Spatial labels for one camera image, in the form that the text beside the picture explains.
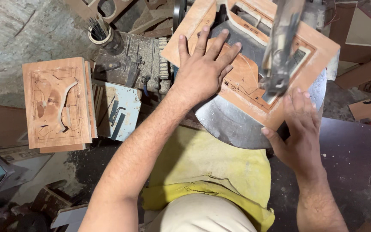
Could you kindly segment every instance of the fingers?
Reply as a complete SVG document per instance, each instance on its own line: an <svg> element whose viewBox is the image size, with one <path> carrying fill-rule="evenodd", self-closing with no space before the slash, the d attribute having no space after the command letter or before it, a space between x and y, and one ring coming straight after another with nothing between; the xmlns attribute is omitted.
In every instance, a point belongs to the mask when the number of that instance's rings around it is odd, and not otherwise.
<svg viewBox="0 0 371 232"><path fill-rule="evenodd" d="M209 35L210 27L204 26L200 32L200 37L195 45L193 56L202 57L206 53L207 37Z"/></svg>
<svg viewBox="0 0 371 232"><path fill-rule="evenodd" d="M180 53L180 62L183 64L190 57L187 50L187 38L184 35L178 37L178 52Z"/></svg>
<svg viewBox="0 0 371 232"><path fill-rule="evenodd" d="M319 114L316 109L316 103L314 102L312 103L311 116L315 128L320 129L320 124L322 123L322 121L320 120Z"/></svg>
<svg viewBox="0 0 371 232"><path fill-rule="evenodd" d="M219 55L221 49L223 48L224 41L228 36L228 30L223 29L219 36L217 36L216 40L214 41L213 45L210 47L210 49L205 54L205 57L207 57L210 60L215 60L217 56Z"/></svg>
<svg viewBox="0 0 371 232"><path fill-rule="evenodd" d="M282 154L286 148L286 144L281 139L280 135L277 134L270 128L263 127L261 128L261 133L270 141L271 146L273 147L274 153L279 156Z"/></svg>
<svg viewBox="0 0 371 232"><path fill-rule="evenodd" d="M294 109L294 105L289 94L283 98L283 106L284 118L287 126L289 127L290 133L298 133L299 131L302 131L303 125L297 117L296 110Z"/></svg>
<svg viewBox="0 0 371 232"><path fill-rule="evenodd" d="M216 60L216 63L219 65L219 69L223 70L227 65L229 65L237 54L241 50L241 43L235 43L224 55Z"/></svg>
<svg viewBox="0 0 371 232"><path fill-rule="evenodd" d="M291 96L293 97L294 110L296 110L297 113L301 113L304 108L304 99L301 89L299 87L294 88Z"/></svg>
<svg viewBox="0 0 371 232"><path fill-rule="evenodd" d="M219 86L221 85L223 78L233 69L232 65L227 65L219 75Z"/></svg>

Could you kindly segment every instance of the circular hole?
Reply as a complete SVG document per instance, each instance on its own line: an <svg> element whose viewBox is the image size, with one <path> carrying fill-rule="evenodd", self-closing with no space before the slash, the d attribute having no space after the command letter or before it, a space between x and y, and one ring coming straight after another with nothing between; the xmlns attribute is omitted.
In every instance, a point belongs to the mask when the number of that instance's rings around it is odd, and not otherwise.
<svg viewBox="0 0 371 232"><path fill-rule="evenodd" d="M116 10L116 5L113 0L100 0L97 10L102 17L110 17Z"/></svg>

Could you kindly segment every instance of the metal plate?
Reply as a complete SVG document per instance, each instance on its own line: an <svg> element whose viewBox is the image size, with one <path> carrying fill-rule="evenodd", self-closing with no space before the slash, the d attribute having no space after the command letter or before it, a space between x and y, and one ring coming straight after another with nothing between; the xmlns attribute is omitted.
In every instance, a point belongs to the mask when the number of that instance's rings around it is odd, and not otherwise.
<svg viewBox="0 0 371 232"><path fill-rule="evenodd" d="M215 27L211 31L210 37L216 37L224 28L230 31L226 42L230 45L241 42L241 53L252 59L258 65L259 73L262 74L261 62L265 46L233 27L228 21ZM326 69L314 81L309 88L309 92L312 101L316 103L316 107L320 108L326 92ZM244 149L271 147L268 139L260 131L264 125L219 95L214 95L207 101L200 103L193 108L193 112L210 134L227 144ZM289 137L289 130L285 122L277 132L283 139Z"/></svg>

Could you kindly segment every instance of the hand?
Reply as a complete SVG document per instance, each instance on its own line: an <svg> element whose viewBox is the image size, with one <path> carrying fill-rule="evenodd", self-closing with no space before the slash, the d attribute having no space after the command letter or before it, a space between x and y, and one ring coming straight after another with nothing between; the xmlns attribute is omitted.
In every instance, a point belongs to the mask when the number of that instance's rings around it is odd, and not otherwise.
<svg viewBox="0 0 371 232"><path fill-rule="evenodd" d="M175 98L189 108L217 92L224 76L233 69L230 63L241 49L241 43L235 43L227 53L217 58L228 36L228 30L223 29L206 53L209 31L209 26L203 27L192 56L188 54L186 37L180 35L178 40L181 66L169 93L175 93Z"/></svg>
<svg viewBox="0 0 371 232"><path fill-rule="evenodd" d="M283 105L290 137L284 142L269 128L262 128L261 132L269 139L276 156L296 173L298 179L314 181L325 174L320 157L320 119L316 104L311 102L307 91L301 92L297 87L291 96L284 96Z"/></svg>

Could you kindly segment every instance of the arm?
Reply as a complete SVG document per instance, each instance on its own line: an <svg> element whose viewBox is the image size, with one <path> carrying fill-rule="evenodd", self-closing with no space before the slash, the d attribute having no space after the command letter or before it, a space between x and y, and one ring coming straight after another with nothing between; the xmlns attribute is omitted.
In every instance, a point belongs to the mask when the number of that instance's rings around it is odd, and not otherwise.
<svg viewBox="0 0 371 232"><path fill-rule="evenodd" d="M334 201L320 158L320 119L310 94L295 88L283 99L290 137L284 142L269 128L262 133L270 140L279 159L296 174L300 195L297 206L299 231L348 231Z"/></svg>
<svg viewBox="0 0 371 232"><path fill-rule="evenodd" d="M111 158L92 194L80 232L138 230L138 194L164 144L185 114L219 89L223 77L233 68L230 63L241 49L241 44L236 43L215 60L228 30L218 36L206 53L208 34L206 26L192 56L188 54L186 38L179 37L181 68L174 85Z"/></svg>

